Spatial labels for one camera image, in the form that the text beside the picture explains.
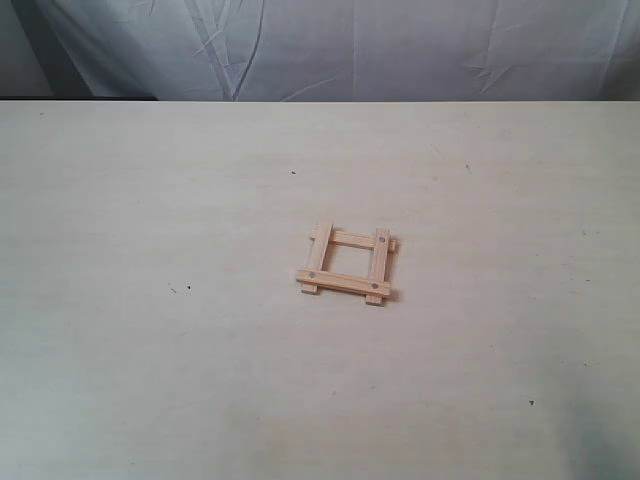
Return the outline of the wooden stick with holes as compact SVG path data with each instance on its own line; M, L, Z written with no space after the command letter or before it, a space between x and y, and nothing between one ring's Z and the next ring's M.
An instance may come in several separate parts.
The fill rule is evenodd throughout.
M327 271L300 269L296 273L296 280L304 284L360 295L381 298L391 295L391 285L388 282Z
M382 284L385 281L387 257L389 254L390 230L378 228L374 235L371 264L368 273L368 280L373 294L367 294L365 303L367 305L381 306L384 298L379 295Z

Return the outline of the plain horizontal wooden stick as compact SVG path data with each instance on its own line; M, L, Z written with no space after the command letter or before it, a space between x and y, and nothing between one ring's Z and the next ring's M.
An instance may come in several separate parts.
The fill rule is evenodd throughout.
M310 232L309 238L311 240L315 240L316 234L317 229L313 229ZM376 244L376 239L371 235L349 233L343 230L332 230L329 236L329 243L339 246L373 250ZM390 237L386 242L386 245L388 252L394 253L397 249L398 243L396 239Z

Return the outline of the white backdrop cloth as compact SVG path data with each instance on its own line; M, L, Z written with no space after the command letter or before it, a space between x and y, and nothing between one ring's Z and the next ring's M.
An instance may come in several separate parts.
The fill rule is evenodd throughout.
M635 1L5 1L6 98L635 100Z

